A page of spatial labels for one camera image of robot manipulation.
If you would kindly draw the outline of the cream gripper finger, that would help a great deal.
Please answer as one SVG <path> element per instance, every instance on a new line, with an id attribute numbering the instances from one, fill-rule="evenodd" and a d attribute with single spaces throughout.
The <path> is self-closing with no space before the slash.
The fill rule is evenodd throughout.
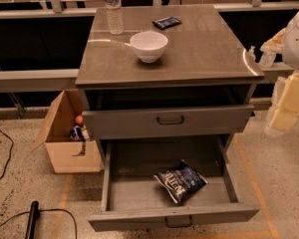
<path id="1" fill-rule="evenodd" d="M 264 132 L 276 137 L 287 132 L 299 120 L 299 71 L 288 78 L 277 79 L 271 103 Z"/>
<path id="2" fill-rule="evenodd" d="M 263 53 L 281 54 L 283 50 L 283 37 L 285 34 L 285 28 L 277 32 L 272 38 L 263 43 L 260 50 Z"/>

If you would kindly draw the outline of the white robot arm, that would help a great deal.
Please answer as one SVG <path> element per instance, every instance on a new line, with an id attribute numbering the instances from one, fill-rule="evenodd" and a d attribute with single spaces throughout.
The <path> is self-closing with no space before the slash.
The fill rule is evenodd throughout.
<path id="1" fill-rule="evenodd" d="M 263 52 L 260 65 L 271 68 L 277 54 L 283 63 L 294 69 L 288 78 L 279 77 L 274 86 L 266 117 L 265 133 L 280 136 L 299 120 L 299 11 L 288 25 L 260 48 Z"/>

